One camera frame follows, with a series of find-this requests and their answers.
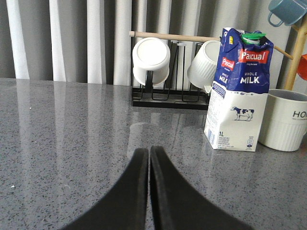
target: gray curtain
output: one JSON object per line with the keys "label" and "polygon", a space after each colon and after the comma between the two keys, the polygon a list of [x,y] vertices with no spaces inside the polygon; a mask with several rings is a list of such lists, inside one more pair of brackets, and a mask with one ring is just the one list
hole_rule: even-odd
{"label": "gray curtain", "polygon": [[[291,53],[296,32],[289,26],[269,25],[269,3],[0,0],[0,77],[130,85],[130,30],[214,37],[221,35],[223,27],[261,30],[275,45]],[[185,70],[193,59],[192,50],[193,44],[188,43]],[[289,63],[274,52],[271,88],[283,87]],[[297,77],[296,89],[307,92],[306,81]]]}

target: nutrition label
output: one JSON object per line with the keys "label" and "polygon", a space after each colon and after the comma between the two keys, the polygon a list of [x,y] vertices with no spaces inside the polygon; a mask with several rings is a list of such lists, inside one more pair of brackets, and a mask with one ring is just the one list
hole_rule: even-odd
{"label": "nutrition label", "polygon": [[230,147],[229,140],[230,138],[227,137],[219,137],[218,147]]}

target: gray countertop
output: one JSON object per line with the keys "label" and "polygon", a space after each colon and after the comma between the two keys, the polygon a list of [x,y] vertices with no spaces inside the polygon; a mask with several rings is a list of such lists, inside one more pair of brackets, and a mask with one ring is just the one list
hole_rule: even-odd
{"label": "gray countertop", "polygon": [[[255,229],[307,229],[307,137],[295,152],[213,150],[205,119],[132,107],[125,86],[0,79],[0,229],[63,227],[110,190],[135,148],[152,145]],[[150,206],[146,227],[154,229]]]}

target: milk carton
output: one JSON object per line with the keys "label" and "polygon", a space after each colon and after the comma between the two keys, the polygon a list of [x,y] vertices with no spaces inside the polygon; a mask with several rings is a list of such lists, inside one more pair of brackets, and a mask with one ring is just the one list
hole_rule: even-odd
{"label": "milk carton", "polygon": [[270,84],[273,43],[246,45],[224,28],[204,133],[214,149],[255,151]]}

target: upside-down white mug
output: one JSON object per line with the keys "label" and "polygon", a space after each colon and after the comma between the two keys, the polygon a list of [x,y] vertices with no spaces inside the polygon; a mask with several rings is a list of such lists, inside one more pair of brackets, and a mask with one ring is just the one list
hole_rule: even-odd
{"label": "upside-down white mug", "polygon": [[189,81],[207,93],[211,91],[220,45],[219,41],[214,40],[202,44],[188,69]]}
{"label": "upside-down white mug", "polygon": [[269,90],[259,142],[281,151],[298,150],[307,132],[307,95]]}
{"label": "upside-down white mug", "polygon": [[164,82],[169,74],[170,50],[166,43],[155,37],[140,40],[133,48],[133,76],[142,85],[146,71],[153,71],[153,86]]}

